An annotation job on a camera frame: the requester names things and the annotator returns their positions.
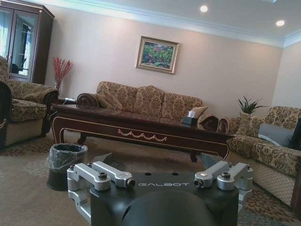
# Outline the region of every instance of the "black pillow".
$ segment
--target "black pillow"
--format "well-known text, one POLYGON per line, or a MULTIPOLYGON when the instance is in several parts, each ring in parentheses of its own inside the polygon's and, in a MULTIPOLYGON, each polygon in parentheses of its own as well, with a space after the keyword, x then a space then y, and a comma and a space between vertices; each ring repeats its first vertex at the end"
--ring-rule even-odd
POLYGON ((296 150, 301 150, 301 118, 298 119, 298 123, 288 147, 296 150))

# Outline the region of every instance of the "glass cabinet door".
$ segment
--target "glass cabinet door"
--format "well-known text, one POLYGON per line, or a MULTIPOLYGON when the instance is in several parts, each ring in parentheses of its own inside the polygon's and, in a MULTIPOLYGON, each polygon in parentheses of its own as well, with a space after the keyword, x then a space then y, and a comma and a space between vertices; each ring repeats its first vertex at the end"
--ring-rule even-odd
POLYGON ((15 10, 10 72, 11 75, 28 81, 32 74, 37 25, 36 14, 15 10))
POLYGON ((0 56, 7 60, 13 13, 12 9, 0 7, 0 56))

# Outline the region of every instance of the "vase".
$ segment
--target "vase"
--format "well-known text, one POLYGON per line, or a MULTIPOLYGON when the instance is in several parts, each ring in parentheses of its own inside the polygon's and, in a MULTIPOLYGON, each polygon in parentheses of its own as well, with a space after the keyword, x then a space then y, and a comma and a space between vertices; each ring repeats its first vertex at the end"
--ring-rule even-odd
POLYGON ((60 93, 61 82, 58 80, 55 80, 54 88, 56 88, 58 90, 58 92, 60 93))

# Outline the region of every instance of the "red dried branches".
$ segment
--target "red dried branches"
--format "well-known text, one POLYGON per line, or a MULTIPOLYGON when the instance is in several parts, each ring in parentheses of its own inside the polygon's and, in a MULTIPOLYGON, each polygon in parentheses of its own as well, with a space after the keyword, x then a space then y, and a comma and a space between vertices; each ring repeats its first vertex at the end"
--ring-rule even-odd
POLYGON ((70 60, 62 60, 59 57, 53 58, 53 68, 55 71, 55 87, 60 89, 61 83, 74 64, 70 60))

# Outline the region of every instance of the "sofa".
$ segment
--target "sofa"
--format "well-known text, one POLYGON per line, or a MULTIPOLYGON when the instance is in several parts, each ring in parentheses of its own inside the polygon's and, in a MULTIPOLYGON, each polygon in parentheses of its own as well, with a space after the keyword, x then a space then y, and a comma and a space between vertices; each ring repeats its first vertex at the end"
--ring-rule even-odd
MULTIPOLYGON (((105 98, 111 97, 110 102, 118 102, 115 110, 122 110, 130 113, 156 116, 159 118, 167 118, 171 120, 181 121, 183 116, 187 115, 194 107, 203 106, 201 99, 174 93, 166 93, 154 86, 147 87, 131 87, 127 85, 117 84, 109 81, 101 81, 97 87, 95 94, 83 93, 78 96, 78 105, 89 105, 108 108, 104 105, 99 96, 105 98)), ((212 126, 213 116, 206 114, 200 117, 199 124, 212 126)))
POLYGON ((227 160, 250 164, 254 169, 255 183, 301 213, 301 151, 275 146, 258 138, 262 123, 294 130, 301 118, 301 108, 274 106, 263 119, 248 117, 253 119, 248 125, 241 122, 243 117, 220 120, 219 131, 234 134, 227 141, 230 149, 227 160))
POLYGON ((7 61, 0 56, 0 149, 45 136, 57 96, 52 87, 10 80, 7 61))

